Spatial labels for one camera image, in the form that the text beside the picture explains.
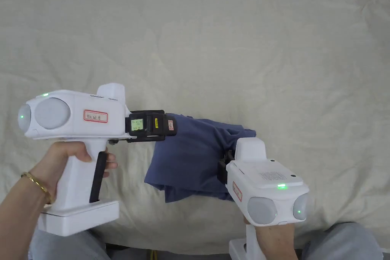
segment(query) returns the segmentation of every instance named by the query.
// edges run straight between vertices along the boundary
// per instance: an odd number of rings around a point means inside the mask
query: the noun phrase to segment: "navy blue shirt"
[[[256,131],[241,125],[172,115],[177,120],[177,134],[156,142],[145,183],[164,190],[165,202],[191,195],[231,200],[226,186],[217,179],[218,161],[226,150],[235,150],[239,138],[255,137]]]

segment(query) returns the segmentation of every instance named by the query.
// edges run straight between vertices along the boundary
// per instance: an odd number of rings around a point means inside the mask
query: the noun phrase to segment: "hand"
[[[267,260],[297,259],[294,250],[294,224],[255,227],[257,242]]]
[[[92,160],[83,142],[55,142],[50,146],[43,159],[30,171],[34,177],[45,185],[53,197],[56,195],[57,183],[70,156],[76,156],[84,162],[91,162]],[[115,169],[117,166],[115,155],[109,153],[106,169]],[[109,173],[104,172],[103,177],[108,176]]]

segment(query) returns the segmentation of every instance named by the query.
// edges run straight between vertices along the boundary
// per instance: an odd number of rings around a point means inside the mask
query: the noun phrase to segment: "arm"
[[[51,195],[56,194],[57,183],[68,157],[90,162],[82,142],[56,142],[44,158],[30,171]],[[115,156],[109,154],[106,168],[116,168]],[[40,212],[47,198],[42,189],[29,178],[23,177],[13,186],[0,205],[0,259],[26,258]]]
[[[255,227],[260,249],[267,260],[298,260],[294,250],[294,225]]]

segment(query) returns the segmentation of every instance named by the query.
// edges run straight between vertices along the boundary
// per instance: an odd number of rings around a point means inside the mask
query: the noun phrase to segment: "finger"
[[[56,142],[53,144],[56,151],[64,153],[66,156],[76,156],[80,161],[91,162],[92,158],[88,154],[85,144],[81,141]]]
[[[113,161],[108,161],[106,163],[106,169],[116,169],[118,167],[118,164]]]
[[[115,157],[115,154],[108,153],[107,161],[117,161],[117,158]]]

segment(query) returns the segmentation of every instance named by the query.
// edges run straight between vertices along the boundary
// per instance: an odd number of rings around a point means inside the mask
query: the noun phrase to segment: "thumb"
[[[85,144],[81,141],[65,142],[63,144],[68,157],[75,156],[78,160],[86,163],[91,162],[92,158],[88,154]]]

